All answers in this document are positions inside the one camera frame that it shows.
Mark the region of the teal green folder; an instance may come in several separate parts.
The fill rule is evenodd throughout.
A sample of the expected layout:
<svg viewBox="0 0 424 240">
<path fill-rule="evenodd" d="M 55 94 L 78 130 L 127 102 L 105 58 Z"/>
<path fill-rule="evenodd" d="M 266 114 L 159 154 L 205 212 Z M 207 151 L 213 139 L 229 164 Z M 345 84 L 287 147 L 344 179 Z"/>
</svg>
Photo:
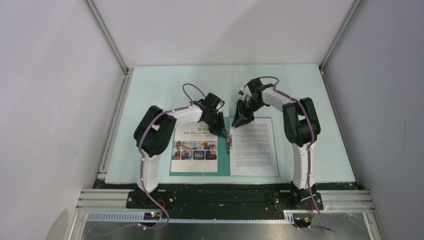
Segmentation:
<svg viewBox="0 0 424 240">
<path fill-rule="evenodd" d="M 230 123 L 232 118 L 225 117 L 224 123 L 225 127 L 228 130 L 228 135 L 230 135 Z M 230 155 L 226 151 L 226 138 L 218 137 L 218 172 L 212 174 L 203 174 L 203 175 L 171 175 L 171 176 L 219 176 L 219 177 L 234 177 L 230 175 Z"/>
</svg>

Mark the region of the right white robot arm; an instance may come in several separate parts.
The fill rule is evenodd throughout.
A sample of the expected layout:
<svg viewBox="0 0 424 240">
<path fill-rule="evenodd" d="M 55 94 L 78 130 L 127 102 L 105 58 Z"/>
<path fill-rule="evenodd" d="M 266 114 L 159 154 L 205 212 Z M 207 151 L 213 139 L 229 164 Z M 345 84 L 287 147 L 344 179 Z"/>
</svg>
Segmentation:
<svg viewBox="0 0 424 240">
<path fill-rule="evenodd" d="M 282 113 L 283 130 L 292 144 L 294 173 L 290 183 L 290 202 L 303 209 L 316 194 L 313 179 L 313 148 L 321 132 L 313 100 L 296 98 L 277 88 L 277 84 L 264 84 L 260 77 L 246 83 L 238 91 L 232 127 L 239 128 L 254 121 L 254 113 L 262 107 L 273 107 Z"/>
</svg>

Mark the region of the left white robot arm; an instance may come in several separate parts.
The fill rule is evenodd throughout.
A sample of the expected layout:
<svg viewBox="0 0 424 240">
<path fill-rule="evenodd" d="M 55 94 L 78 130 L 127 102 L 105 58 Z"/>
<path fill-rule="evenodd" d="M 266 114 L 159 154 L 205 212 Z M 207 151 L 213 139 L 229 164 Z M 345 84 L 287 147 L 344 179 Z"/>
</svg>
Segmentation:
<svg viewBox="0 0 424 240">
<path fill-rule="evenodd" d="M 191 101 L 189 105 L 164 110 L 152 105 L 134 131 L 133 138 L 141 154 L 137 186 L 142 189 L 138 201 L 145 208 L 157 204 L 158 172 L 161 154 L 168 147 L 176 127 L 189 123 L 203 122 L 207 131 L 217 137 L 226 138 L 224 114 L 225 101 L 213 93 L 205 98 Z"/>
</svg>

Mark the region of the printed paper file top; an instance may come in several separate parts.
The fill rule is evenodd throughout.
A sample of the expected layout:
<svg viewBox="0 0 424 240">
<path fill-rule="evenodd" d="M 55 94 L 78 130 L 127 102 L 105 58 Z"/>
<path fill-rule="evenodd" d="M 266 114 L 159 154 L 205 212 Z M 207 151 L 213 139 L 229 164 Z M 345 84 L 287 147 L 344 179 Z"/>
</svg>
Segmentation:
<svg viewBox="0 0 424 240">
<path fill-rule="evenodd" d="M 218 137 L 203 122 L 178 126 L 171 153 L 171 176 L 201 176 L 218 172 Z"/>
</svg>

